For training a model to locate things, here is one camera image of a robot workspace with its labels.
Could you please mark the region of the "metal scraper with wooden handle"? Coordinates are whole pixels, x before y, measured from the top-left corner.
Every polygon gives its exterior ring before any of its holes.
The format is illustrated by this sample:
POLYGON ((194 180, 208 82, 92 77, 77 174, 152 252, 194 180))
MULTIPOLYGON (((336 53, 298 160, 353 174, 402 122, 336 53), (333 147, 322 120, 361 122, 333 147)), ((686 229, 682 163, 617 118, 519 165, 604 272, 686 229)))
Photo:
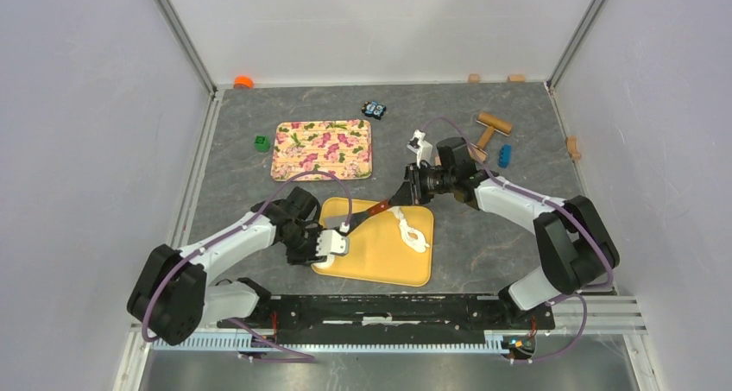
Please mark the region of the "metal scraper with wooden handle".
POLYGON ((352 213, 350 215, 349 222, 346 222, 347 216, 324 218, 323 226, 328 230, 336 230, 341 235, 347 236, 353 230, 355 230, 359 225, 363 224, 368 219, 372 218, 373 216, 375 216, 377 214, 385 212, 386 210, 388 210, 391 207, 393 207, 393 205, 388 200, 384 200, 375 205, 372 205, 367 210, 352 213))

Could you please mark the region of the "yellow cutting mat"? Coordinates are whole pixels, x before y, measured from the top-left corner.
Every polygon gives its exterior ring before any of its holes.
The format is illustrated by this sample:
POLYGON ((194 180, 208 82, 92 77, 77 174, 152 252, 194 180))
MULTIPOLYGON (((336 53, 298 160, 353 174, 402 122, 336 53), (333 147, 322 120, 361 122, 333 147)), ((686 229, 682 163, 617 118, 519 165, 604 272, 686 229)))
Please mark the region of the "yellow cutting mat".
POLYGON ((392 212, 381 213, 349 234, 350 248, 332 263, 312 266, 317 274, 360 281, 422 287, 431 277, 434 216, 421 206, 401 208, 408 226, 421 232, 427 243, 423 251, 408 246, 401 237, 399 220, 392 212))

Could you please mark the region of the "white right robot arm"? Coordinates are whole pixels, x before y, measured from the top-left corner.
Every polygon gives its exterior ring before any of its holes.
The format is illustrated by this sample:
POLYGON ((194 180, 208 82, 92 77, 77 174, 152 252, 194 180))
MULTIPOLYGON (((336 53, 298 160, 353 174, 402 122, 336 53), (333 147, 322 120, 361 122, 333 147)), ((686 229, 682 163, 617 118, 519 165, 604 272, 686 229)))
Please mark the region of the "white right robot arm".
POLYGON ((481 169, 462 137, 432 145, 416 130, 407 146, 416 160, 406 166, 391 205, 426 205, 450 194, 461 204, 505 218, 534 235, 539 266, 499 292, 498 315, 508 328, 523 327, 537 306, 612 277, 620 256, 590 199, 542 195, 481 169))

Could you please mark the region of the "white dough ball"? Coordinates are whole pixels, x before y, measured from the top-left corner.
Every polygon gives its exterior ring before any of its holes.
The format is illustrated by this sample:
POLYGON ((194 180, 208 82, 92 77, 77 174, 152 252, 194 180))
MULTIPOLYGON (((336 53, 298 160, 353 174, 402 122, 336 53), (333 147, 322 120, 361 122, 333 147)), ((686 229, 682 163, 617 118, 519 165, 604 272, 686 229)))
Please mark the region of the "white dough ball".
POLYGON ((404 242, 408 248, 417 253, 426 253, 430 244, 426 240, 425 235, 408 223, 406 216, 400 207, 391 207, 389 211, 394 215, 398 222, 402 242, 404 242))

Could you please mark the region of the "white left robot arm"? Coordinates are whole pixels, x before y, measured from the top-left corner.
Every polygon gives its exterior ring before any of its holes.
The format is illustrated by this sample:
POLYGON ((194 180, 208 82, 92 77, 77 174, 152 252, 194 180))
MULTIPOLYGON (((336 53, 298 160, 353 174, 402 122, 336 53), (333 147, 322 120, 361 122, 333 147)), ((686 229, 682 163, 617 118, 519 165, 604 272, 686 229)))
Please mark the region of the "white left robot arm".
POLYGON ((271 317, 269 292, 244 278, 228 285, 211 281, 254 253, 281 244, 294 266, 323 262, 317 251, 323 230, 321 204, 296 186, 284 199, 261 202, 218 233, 179 249, 154 248, 127 302, 128 313, 142 323, 147 342, 178 345, 201 325, 240 318, 250 328, 271 317))

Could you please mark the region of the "round white dough wrapper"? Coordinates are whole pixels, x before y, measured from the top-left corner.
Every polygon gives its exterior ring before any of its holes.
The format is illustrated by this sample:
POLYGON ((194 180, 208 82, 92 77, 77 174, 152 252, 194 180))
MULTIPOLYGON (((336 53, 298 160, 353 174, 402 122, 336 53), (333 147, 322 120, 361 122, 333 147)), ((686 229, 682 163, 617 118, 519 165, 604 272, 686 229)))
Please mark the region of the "round white dough wrapper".
POLYGON ((312 266, 318 269, 326 269, 331 267, 334 262, 335 257, 333 255, 328 255, 322 262, 316 262, 312 266))

